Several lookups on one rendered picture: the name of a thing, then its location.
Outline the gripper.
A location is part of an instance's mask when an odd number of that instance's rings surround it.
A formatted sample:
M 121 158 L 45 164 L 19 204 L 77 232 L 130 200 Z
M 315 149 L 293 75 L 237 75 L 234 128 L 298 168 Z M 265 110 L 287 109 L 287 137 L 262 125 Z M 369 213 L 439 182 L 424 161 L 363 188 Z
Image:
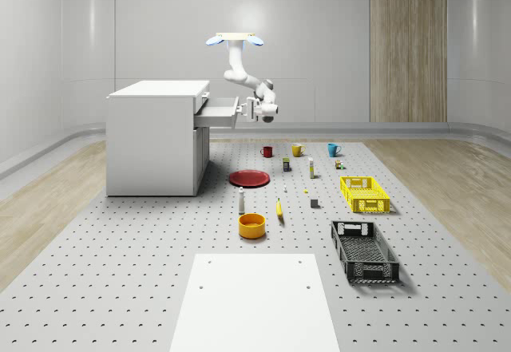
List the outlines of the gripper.
M 256 106 L 256 99 L 254 97 L 247 97 L 246 102 L 239 105 L 236 108 L 236 112 L 238 114 L 246 117 L 247 121 L 255 122 L 256 121 L 255 106 Z

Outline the white drawer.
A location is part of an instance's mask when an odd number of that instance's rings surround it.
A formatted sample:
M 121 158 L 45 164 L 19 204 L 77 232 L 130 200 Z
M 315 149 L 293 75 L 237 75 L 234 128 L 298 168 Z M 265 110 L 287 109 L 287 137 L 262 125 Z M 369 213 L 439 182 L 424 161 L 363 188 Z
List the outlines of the white drawer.
M 233 129 L 236 125 L 238 104 L 238 97 L 208 98 L 194 116 L 194 125 Z

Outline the red plate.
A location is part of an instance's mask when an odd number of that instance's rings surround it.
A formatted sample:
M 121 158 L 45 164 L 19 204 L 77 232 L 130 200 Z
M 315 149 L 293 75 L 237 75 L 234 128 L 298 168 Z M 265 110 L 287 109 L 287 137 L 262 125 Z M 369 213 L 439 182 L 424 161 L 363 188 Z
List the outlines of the red plate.
M 231 173 L 229 182 L 238 187 L 258 188 L 268 184 L 270 176 L 258 170 L 241 170 Z

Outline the drone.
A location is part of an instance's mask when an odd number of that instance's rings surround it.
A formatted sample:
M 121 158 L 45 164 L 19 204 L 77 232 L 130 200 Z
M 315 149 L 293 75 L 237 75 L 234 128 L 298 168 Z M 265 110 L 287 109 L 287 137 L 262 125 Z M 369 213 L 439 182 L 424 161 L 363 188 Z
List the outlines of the drone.
M 254 33 L 217 33 L 214 37 L 206 41 L 207 45 L 217 45 L 224 41 L 248 41 L 253 45 L 263 45 L 261 38 L 255 36 Z

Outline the white cabinet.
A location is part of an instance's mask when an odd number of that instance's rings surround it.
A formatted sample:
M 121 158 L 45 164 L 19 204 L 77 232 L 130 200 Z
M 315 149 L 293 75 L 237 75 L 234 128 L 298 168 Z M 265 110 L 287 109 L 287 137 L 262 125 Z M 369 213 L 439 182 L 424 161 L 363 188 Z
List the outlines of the white cabinet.
M 197 194 L 205 140 L 194 117 L 208 91 L 208 81 L 139 81 L 108 96 L 108 195 Z

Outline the yellow bowl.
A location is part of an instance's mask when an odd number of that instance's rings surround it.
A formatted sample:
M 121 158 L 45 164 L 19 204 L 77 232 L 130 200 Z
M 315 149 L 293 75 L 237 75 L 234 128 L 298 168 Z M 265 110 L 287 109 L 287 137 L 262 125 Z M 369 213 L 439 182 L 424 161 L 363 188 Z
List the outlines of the yellow bowl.
M 258 239 L 265 230 L 265 218 L 257 213 L 246 213 L 239 217 L 239 234 L 246 239 Z

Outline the yellow basket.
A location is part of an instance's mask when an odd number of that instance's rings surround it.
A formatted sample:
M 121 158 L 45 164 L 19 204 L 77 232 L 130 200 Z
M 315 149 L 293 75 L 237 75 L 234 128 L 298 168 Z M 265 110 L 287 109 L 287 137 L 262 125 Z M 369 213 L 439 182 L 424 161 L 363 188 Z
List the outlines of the yellow basket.
M 341 176 L 340 189 L 353 212 L 389 212 L 390 197 L 371 176 Z

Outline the white board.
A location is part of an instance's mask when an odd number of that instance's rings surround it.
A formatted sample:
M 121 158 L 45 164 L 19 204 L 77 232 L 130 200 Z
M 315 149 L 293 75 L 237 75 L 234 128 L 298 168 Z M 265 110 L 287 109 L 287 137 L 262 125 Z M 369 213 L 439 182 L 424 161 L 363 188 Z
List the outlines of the white board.
M 339 352 L 315 256 L 196 255 L 170 352 Z

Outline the dark grey basket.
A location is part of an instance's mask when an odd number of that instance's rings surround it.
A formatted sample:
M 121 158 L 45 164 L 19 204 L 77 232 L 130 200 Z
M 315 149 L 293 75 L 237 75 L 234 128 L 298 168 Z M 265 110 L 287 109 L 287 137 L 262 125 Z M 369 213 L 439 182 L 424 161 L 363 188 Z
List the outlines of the dark grey basket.
M 399 262 L 372 222 L 331 221 L 331 238 L 349 281 L 395 283 Z

